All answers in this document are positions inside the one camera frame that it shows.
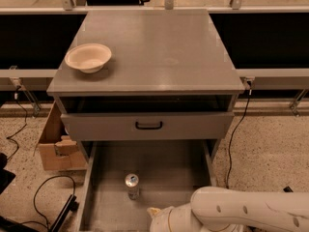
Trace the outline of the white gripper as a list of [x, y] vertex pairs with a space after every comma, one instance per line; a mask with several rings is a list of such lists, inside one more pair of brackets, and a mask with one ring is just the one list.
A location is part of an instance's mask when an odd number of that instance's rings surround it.
[[171, 214], [174, 207], [164, 209], [150, 207], [147, 213], [150, 215], [152, 222], [150, 232], [175, 232], [171, 223]]

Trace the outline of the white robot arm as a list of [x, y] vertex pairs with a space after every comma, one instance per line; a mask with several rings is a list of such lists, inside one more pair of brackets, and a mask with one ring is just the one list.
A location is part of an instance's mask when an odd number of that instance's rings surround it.
[[187, 204], [148, 210], [150, 232], [309, 232], [308, 192], [245, 192], [197, 189]]

